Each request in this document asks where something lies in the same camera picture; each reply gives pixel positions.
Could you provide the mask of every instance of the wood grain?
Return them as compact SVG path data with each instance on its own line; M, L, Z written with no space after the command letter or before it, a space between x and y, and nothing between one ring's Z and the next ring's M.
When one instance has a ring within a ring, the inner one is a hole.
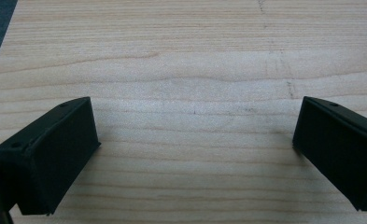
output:
M0 143L86 95L102 146L16 223L367 223L291 149L305 95L367 117L367 1L20 0Z

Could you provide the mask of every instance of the black plastic block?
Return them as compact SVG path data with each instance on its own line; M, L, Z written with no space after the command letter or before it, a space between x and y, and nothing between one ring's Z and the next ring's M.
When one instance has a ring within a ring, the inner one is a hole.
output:
M357 210L367 211L367 118L336 103L304 97L293 147Z
M90 97L54 107L2 143L0 164L21 212L54 213L99 145Z

